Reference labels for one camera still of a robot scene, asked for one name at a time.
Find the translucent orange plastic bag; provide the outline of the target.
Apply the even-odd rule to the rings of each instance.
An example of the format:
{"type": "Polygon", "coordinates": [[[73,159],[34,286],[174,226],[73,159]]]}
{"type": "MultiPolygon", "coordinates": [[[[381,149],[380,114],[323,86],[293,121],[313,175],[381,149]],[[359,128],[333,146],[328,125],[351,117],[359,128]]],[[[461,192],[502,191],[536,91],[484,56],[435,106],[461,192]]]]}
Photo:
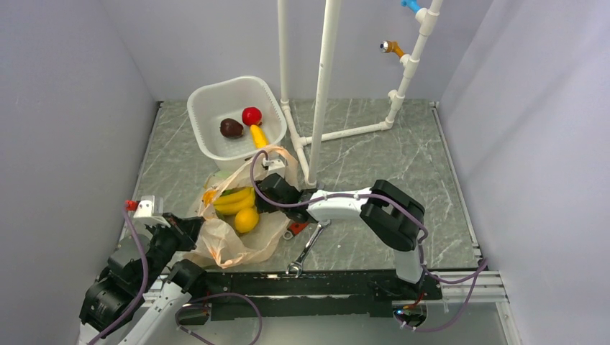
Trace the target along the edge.
{"type": "Polygon", "coordinates": [[[222,269],[238,265],[255,264],[269,259],[276,250],[282,234],[291,220],[280,211],[259,213],[258,225],[249,233],[240,234],[234,229],[233,216],[222,216],[214,210],[213,202],[221,197],[224,190],[252,187],[250,167],[247,160],[231,175],[223,175],[211,180],[204,189],[197,216],[204,219],[197,248],[184,255],[186,259],[201,267],[211,261],[222,269]]]}

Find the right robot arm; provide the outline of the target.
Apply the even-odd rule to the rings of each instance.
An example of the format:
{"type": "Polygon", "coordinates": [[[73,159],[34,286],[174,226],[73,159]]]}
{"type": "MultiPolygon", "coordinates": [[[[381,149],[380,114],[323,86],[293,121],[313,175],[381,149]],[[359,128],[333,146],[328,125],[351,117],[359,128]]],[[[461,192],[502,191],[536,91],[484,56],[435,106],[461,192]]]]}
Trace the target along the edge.
{"type": "Polygon", "coordinates": [[[369,188],[346,192],[299,190],[273,173],[252,184],[255,206],[260,212],[279,211],[296,223],[317,226],[300,255],[287,266],[286,274],[302,275],[311,248],[332,221],[358,220],[394,251],[399,294],[414,298],[423,291],[419,236],[424,232],[425,209],[392,183],[377,180],[369,188]]]}

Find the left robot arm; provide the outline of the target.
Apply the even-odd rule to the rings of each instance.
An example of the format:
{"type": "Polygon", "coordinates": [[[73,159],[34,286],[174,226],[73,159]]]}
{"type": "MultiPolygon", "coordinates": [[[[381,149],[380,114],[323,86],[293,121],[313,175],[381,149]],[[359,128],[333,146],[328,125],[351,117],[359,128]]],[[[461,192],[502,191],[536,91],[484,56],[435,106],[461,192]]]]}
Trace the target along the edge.
{"type": "Polygon", "coordinates": [[[93,285],[86,291],[79,313],[79,344],[143,344],[158,326],[184,303],[205,296],[207,283],[203,268],[188,259],[172,266],[158,298],[132,330],[128,323],[145,302],[144,294],[153,286],[176,252],[190,252],[204,224],[202,217],[179,218],[172,213],[141,218],[150,236],[132,230],[121,240],[93,285]]]}

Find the yellow fake banana bunch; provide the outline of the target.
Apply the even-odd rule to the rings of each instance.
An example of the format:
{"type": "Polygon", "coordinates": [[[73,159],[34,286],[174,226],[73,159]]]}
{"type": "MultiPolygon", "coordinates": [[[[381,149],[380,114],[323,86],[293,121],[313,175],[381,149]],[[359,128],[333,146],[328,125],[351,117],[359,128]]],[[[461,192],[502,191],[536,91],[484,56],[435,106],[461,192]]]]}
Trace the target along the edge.
{"type": "Polygon", "coordinates": [[[223,195],[213,202],[214,210],[222,216],[236,215],[242,209],[252,208],[254,205],[255,192],[252,187],[223,195]]]}

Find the yellow fake lemon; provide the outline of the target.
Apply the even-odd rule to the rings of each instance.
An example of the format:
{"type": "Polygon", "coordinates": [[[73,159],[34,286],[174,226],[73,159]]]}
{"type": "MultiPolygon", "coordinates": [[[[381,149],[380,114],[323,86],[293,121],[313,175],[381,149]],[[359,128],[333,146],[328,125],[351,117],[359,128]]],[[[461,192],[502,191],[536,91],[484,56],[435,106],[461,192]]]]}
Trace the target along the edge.
{"type": "Polygon", "coordinates": [[[234,229],[240,234],[251,232],[259,222],[260,216],[253,207],[238,211],[234,218],[234,229]]]}

